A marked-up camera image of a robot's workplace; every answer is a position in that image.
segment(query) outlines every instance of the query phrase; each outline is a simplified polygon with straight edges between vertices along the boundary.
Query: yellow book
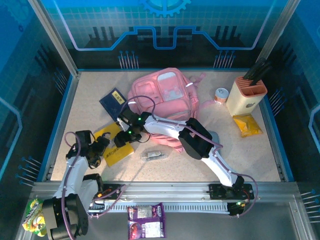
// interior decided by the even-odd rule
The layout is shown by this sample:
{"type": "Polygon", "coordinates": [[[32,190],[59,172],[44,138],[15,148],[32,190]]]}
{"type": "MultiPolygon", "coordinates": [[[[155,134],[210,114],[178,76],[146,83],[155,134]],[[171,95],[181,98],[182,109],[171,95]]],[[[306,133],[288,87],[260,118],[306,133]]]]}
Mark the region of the yellow book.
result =
{"type": "MultiPolygon", "coordinates": [[[[117,125],[117,123],[112,123],[111,125],[108,125],[104,127],[103,129],[97,131],[94,133],[94,137],[97,139],[98,137],[105,134],[105,137],[108,137],[110,140],[113,140],[117,133],[121,131],[120,127],[117,125]]],[[[113,148],[107,147],[103,153],[103,157],[106,161],[106,164],[111,167],[112,165],[116,164],[120,160],[124,159],[126,156],[132,154],[134,152],[133,147],[130,143],[126,143],[123,147],[116,147],[113,148]]]]}

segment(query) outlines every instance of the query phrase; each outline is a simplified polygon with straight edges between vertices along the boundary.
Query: blue book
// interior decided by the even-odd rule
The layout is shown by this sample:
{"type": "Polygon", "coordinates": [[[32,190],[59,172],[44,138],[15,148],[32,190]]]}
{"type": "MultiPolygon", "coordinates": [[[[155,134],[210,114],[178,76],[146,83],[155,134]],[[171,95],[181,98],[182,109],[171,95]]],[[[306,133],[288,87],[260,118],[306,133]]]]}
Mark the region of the blue book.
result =
{"type": "Polygon", "coordinates": [[[121,108],[126,103],[125,97],[115,87],[108,95],[103,97],[99,102],[107,113],[111,116],[113,121],[117,121],[117,117],[120,114],[121,108]]]}

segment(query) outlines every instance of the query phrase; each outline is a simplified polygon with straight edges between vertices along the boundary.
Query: beige floor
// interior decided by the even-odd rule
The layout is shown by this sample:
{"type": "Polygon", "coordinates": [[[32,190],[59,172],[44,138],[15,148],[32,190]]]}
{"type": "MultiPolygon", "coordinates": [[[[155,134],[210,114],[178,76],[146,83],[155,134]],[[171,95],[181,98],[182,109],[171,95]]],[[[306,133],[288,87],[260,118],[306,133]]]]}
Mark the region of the beige floor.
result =
{"type": "MultiPolygon", "coordinates": [[[[112,119],[99,103],[114,87],[127,96],[132,82],[149,72],[83,72],[77,87],[74,101],[64,132],[91,130],[112,123],[112,119]]],[[[201,71],[184,71],[187,77],[200,75],[201,71]]],[[[206,71],[206,78],[199,84],[200,102],[211,100],[219,87],[231,89],[234,79],[242,75],[238,72],[206,71]]],[[[262,131],[261,135],[241,138],[240,130],[234,123],[225,105],[213,104],[201,110],[198,119],[209,131],[219,134],[223,144],[221,155],[238,173],[251,175],[260,182],[280,181],[261,111],[256,107],[252,112],[262,131]]],[[[133,143],[135,153],[108,167],[103,160],[87,174],[99,173],[105,181],[150,181],[150,182],[208,182],[218,181],[217,176],[201,161],[179,154],[168,146],[157,145],[152,141],[133,143]],[[140,159],[144,150],[167,150],[167,159],[148,163],[140,159]]],[[[55,162],[51,180],[61,180],[66,168],[66,153],[69,147],[62,142],[55,162]]]]}

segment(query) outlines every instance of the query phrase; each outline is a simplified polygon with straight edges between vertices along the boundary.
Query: candy package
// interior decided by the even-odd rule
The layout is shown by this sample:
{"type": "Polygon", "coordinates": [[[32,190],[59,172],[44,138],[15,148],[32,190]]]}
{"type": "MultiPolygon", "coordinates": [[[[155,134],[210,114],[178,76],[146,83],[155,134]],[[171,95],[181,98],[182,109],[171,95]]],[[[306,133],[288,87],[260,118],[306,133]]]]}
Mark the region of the candy package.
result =
{"type": "Polygon", "coordinates": [[[128,239],[165,238],[165,212],[162,203],[132,206],[128,212],[128,239]]]}
{"type": "Polygon", "coordinates": [[[22,223],[24,230],[43,237],[47,234],[44,214],[42,212],[43,201],[36,198],[28,202],[26,206],[26,216],[22,223]]]}
{"type": "Polygon", "coordinates": [[[235,115],[232,118],[241,130],[242,138],[263,133],[251,114],[235,115]]]}

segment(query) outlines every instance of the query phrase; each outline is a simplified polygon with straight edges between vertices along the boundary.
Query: glass panel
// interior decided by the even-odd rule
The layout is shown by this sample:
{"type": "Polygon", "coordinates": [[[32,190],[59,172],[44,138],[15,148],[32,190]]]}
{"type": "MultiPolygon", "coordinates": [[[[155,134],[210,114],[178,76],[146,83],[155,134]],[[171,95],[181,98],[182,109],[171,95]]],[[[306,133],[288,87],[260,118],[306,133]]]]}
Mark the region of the glass panel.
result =
{"type": "Polygon", "coordinates": [[[298,5],[269,57],[274,71],[264,82],[294,179],[318,185],[320,6],[312,3],[298,5]]]}
{"type": "Polygon", "coordinates": [[[80,69],[247,68],[286,0],[43,0],[80,69]]]}
{"type": "Polygon", "coordinates": [[[69,72],[27,1],[0,8],[0,225],[14,239],[69,72]],[[38,161],[22,161],[29,156],[38,161]]]}

